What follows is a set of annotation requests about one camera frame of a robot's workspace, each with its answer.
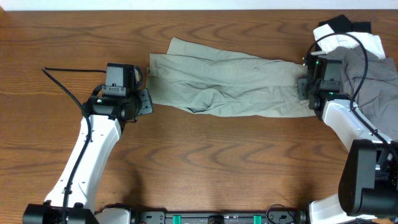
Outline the khaki grey shorts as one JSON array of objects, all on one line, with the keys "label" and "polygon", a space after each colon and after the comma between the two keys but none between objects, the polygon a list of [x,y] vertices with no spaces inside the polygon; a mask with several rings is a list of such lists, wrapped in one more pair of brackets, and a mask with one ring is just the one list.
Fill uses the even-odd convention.
[{"label": "khaki grey shorts", "polygon": [[303,65],[215,49],[173,38],[166,54],[151,54],[146,86],[155,104],[220,117],[314,116],[300,100]]}]

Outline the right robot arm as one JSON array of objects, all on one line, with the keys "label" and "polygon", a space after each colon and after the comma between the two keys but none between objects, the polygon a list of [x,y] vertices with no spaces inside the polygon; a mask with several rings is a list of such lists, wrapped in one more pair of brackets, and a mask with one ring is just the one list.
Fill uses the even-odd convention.
[{"label": "right robot arm", "polygon": [[397,218],[397,143],[380,133],[341,92],[342,62],[310,55],[298,95],[348,150],[338,192],[309,205],[310,223]]}]

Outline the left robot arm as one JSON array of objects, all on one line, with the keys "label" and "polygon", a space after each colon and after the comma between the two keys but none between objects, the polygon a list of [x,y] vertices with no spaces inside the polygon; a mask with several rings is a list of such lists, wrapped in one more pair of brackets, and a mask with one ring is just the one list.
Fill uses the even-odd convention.
[{"label": "left robot arm", "polygon": [[153,112],[144,76],[138,66],[109,63],[105,83],[85,103],[71,156],[54,188],[41,204],[29,204],[23,223],[139,223],[133,208],[116,203],[95,212],[97,189],[113,147],[124,127]]}]

